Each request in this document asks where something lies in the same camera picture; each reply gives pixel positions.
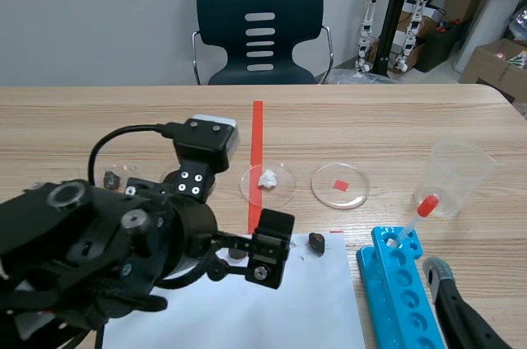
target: pipette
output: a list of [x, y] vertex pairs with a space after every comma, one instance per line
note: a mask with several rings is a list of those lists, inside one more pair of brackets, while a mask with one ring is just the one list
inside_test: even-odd
[[417, 213], [415, 217], [410, 221], [402, 230], [399, 232], [397, 239], [395, 240], [395, 245], [399, 246], [403, 243], [403, 240], [408, 236], [410, 231], [414, 230], [417, 224], [421, 222], [425, 217], [428, 217], [434, 209], [436, 209], [437, 204], [439, 203], [439, 197], [435, 194], [428, 195], [422, 202], [421, 205], [417, 207]]

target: white pedestal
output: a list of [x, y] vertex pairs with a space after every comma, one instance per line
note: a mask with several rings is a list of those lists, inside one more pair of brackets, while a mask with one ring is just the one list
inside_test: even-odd
[[464, 70], [476, 47], [499, 40], [503, 36], [518, 1], [487, 0], [454, 64], [455, 71]]

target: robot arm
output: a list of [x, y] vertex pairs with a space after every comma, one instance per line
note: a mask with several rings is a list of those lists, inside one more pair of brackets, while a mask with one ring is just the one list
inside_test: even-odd
[[[130, 178], [125, 193], [79, 179], [46, 183], [0, 205], [0, 347], [75, 347], [110, 318], [164, 310], [154, 286], [178, 289], [205, 274], [280, 286], [294, 216], [264, 209], [250, 239], [218, 230], [206, 201], [238, 132], [234, 120], [196, 117], [140, 126], [174, 143], [180, 168], [164, 183]], [[91, 178], [96, 152], [116, 133], [127, 131], [94, 148]], [[246, 251], [247, 267], [219, 259], [221, 248]], [[170, 276], [189, 260], [193, 269]]]
[[375, 5], [377, 0], [367, 0], [364, 20], [359, 30], [359, 42], [357, 46], [357, 60], [355, 68], [358, 72], [369, 72], [370, 66], [366, 63], [367, 54], [371, 45], [371, 27], [373, 25], [373, 16], [375, 15]]
[[412, 19], [406, 29], [406, 35], [404, 38], [403, 49], [401, 53], [395, 59], [395, 67], [403, 72], [408, 70], [406, 60], [415, 46], [417, 33], [421, 28], [422, 11], [426, 6], [428, 0], [416, 0], [416, 4], [413, 6]]

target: plastic cup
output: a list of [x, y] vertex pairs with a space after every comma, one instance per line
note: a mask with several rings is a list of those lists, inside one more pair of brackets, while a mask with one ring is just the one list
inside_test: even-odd
[[455, 217], [496, 162], [475, 145], [454, 139], [436, 143], [413, 196], [418, 204], [430, 194], [440, 201], [433, 216]]

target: red strip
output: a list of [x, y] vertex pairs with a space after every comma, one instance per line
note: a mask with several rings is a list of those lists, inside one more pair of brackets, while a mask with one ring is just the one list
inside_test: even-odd
[[252, 234], [258, 226], [262, 213], [262, 190], [258, 187], [262, 176], [262, 161], [264, 160], [264, 102], [256, 100], [253, 103], [253, 137], [250, 143], [250, 187], [249, 187], [249, 218], [247, 232]]

